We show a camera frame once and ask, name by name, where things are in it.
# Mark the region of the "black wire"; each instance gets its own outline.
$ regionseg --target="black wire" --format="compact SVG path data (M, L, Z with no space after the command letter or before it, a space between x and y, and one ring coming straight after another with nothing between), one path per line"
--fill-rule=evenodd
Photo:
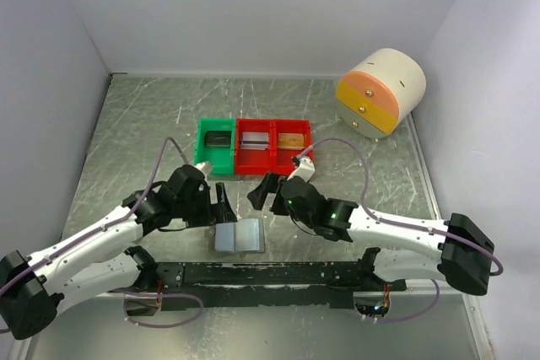
M302 229L299 224L294 220L294 218L291 218L291 221L293 222L294 225L296 225L296 228L298 228L300 231L302 231L304 234L308 234L308 235L311 235L311 236L317 236L317 234L312 234L311 232L307 232L305 229Z
M180 232L180 231L183 231L184 229L187 229L187 227L180 228L180 229L158 228L158 231L160 231L160 232Z

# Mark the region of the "white wall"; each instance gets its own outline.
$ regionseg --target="white wall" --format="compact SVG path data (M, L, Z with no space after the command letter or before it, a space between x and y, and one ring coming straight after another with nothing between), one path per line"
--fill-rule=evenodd
M454 0L72 0L112 72L341 75L422 56Z
M59 240L106 79L68 0L0 0L0 257Z
M505 273L482 299L501 359L538 358L540 0L456 0L422 61L414 119L444 214L469 214Z

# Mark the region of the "black object in green bin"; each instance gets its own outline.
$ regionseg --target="black object in green bin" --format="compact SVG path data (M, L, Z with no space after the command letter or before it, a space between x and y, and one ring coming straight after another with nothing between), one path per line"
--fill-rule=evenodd
M204 134L204 146L229 148L231 137L231 131L206 131L206 134Z

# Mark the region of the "toy drawer cabinet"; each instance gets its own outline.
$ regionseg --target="toy drawer cabinet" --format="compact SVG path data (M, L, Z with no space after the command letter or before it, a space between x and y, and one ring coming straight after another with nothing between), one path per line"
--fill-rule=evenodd
M336 89L337 113L360 134L383 138L424 92L425 76L418 63L400 51L384 48L343 75Z

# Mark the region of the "tabletop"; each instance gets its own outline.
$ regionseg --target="tabletop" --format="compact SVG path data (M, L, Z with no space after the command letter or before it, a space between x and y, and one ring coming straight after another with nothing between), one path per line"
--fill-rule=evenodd
M406 121L379 142L362 137L336 115L336 82L320 79L131 78L116 75L106 95L78 189L73 199L66 238L104 217L148 181L159 147L174 137L193 159L197 123L201 117L289 118L311 123L313 140L346 137L359 145L370 171L368 205L382 212L431 218L429 202ZM362 169L354 151L339 142L315 150L313 184L324 196L358 201ZM182 161L168 148L158 172L166 180ZM262 253L229 254L210 249L205 228L181 233L154 232L141 245L157 261L349 261L366 244L329 242L300 232L287 217L260 212L246 198L261 176L211 176L224 181L230 205L239 218L260 218L264 228ZM171 228L181 228L175 220Z

